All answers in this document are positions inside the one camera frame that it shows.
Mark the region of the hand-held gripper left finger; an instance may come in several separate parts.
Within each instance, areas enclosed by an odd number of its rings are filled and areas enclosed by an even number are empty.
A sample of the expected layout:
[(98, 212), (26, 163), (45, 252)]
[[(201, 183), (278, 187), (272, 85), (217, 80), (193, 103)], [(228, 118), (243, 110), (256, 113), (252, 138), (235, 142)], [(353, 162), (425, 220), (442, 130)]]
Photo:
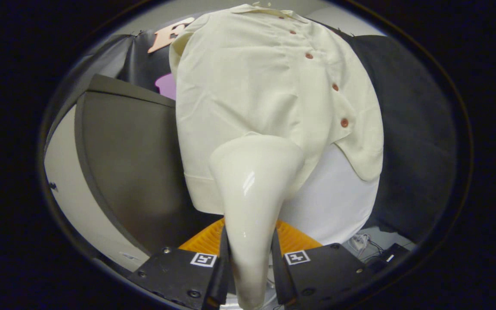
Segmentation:
[(218, 310), (226, 303), (230, 281), (224, 219), (177, 248), (160, 249), (128, 280), (168, 310)]

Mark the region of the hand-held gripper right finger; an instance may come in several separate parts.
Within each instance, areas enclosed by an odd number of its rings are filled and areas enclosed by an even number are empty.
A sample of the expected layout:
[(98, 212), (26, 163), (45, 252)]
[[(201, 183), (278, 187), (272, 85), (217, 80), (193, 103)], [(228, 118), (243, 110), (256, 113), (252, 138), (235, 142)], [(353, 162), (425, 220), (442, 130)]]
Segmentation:
[(282, 220), (271, 254), (277, 300), (284, 308), (345, 308), (375, 275), (341, 244), (321, 245)]

